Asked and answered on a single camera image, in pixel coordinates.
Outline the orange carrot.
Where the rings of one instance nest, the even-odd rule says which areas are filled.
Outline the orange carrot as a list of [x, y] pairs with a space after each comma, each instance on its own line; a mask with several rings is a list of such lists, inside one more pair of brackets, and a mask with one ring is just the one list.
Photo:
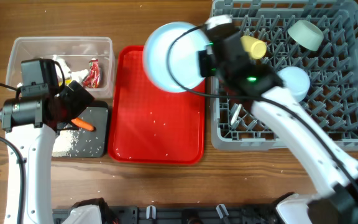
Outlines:
[[84, 121], [84, 120], [82, 120], [80, 118], [72, 119], [71, 122], [75, 126], [81, 128], [81, 129], [85, 129], [87, 131], [94, 131], [95, 130], [95, 127], [92, 124], [90, 124], [90, 123], [88, 123], [88, 122], [86, 122], [86, 121]]

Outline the light blue plate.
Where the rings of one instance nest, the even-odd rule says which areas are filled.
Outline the light blue plate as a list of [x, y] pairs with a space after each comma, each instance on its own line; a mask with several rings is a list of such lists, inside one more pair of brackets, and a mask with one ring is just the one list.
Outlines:
[[172, 22], [156, 29], [147, 39], [143, 50], [143, 66], [149, 80], [159, 89], [171, 93], [184, 92], [168, 73], [170, 61], [173, 76], [185, 87], [193, 89], [204, 78], [200, 74], [198, 52], [209, 43], [200, 30], [175, 41], [182, 33], [194, 28], [187, 22]]

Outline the yellow silver foil wrapper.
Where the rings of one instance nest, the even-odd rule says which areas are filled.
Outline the yellow silver foil wrapper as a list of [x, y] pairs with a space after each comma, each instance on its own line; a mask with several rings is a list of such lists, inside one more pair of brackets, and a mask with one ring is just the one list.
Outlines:
[[67, 79], [67, 80], [65, 80], [65, 82], [59, 81], [58, 85], [59, 86], [69, 85], [71, 82], [72, 82], [71, 79]]

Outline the white rice pile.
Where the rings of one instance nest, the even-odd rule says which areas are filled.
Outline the white rice pile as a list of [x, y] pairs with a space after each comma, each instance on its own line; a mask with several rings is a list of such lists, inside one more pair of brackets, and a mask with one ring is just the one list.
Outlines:
[[53, 145], [53, 157], [101, 157], [105, 152], [104, 131], [61, 131]]

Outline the white tissue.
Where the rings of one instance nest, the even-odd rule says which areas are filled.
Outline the white tissue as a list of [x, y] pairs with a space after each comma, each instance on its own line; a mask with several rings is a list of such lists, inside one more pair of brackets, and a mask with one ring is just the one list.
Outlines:
[[76, 81], [79, 84], [82, 84], [84, 79], [89, 75], [89, 70], [84, 69], [77, 72], [71, 72], [70, 78], [72, 81]]
[[61, 58], [60, 56], [58, 56], [58, 55], [53, 55], [52, 59], [54, 61], [58, 62], [60, 67], [61, 67], [61, 69], [59, 69], [58, 65], [55, 66], [58, 78], [62, 79], [62, 72], [63, 72], [64, 76], [65, 76], [65, 79], [66, 80], [70, 79], [71, 78], [71, 69], [67, 65], [66, 61], [63, 58]]

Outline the red snack wrapper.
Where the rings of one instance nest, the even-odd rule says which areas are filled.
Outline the red snack wrapper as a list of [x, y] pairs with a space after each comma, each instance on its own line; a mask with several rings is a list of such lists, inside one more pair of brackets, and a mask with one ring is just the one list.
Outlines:
[[101, 79], [101, 69], [99, 60], [92, 58], [89, 61], [89, 74], [84, 78], [83, 85], [87, 88], [99, 88]]

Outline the yellow plastic cup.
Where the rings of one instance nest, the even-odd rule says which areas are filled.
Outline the yellow plastic cup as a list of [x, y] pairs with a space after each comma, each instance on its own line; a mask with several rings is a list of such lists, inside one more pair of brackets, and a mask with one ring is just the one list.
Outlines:
[[241, 43], [251, 59], [261, 59], [267, 52], [267, 44], [254, 37], [243, 35]]

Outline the white plastic spoon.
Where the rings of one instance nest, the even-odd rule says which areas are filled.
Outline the white plastic spoon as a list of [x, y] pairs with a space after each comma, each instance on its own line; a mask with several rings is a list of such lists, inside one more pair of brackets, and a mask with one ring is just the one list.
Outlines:
[[242, 104], [234, 105], [234, 112], [232, 113], [232, 117], [230, 120], [231, 126], [237, 121], [237, 118], [239, 117], [239, 113], [241, 112], [241, 109], [242, 109]]

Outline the blue bowl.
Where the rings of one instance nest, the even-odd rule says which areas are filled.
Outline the blue bowl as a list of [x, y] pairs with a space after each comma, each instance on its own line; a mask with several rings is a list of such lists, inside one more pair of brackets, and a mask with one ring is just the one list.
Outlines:
[[303, 69], [286, 67], [281, 69], [277, 74], [297, 102], [305, 99], [310, 89], [310, 78]]

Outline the green bowl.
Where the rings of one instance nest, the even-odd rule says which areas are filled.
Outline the green bowl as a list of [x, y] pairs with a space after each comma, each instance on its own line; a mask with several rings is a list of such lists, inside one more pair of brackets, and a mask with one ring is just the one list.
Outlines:
[[321, 45], [324, 34], [311, 22], [299, 20], [288, 29], [288, 35], [302, 47], [317, 51]]

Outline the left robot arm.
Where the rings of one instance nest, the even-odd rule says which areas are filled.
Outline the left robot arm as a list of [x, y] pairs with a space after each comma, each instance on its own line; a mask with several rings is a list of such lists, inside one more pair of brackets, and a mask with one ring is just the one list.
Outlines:
[[5, 223], [52, 223], [51, 161], [61, 124], [77, 118], [94, 100], [77, 82], [59, 81], [58, 62], [21, 63], [24, 84], [0, 111], [8, 143]]

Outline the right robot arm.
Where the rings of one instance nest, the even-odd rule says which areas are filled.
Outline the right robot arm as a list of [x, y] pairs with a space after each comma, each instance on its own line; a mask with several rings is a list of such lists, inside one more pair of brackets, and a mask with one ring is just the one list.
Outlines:
[[225, 97], [249, 105], [307, 171], [316, 195], [291, 195], [277, 204], [285, 223], [358, 223], [358, 161], [344, 152], [292, 97], [268, 66], [251, 62], [238, 28], [211, 20], [200, 60], [203, 75], [216, 76]]

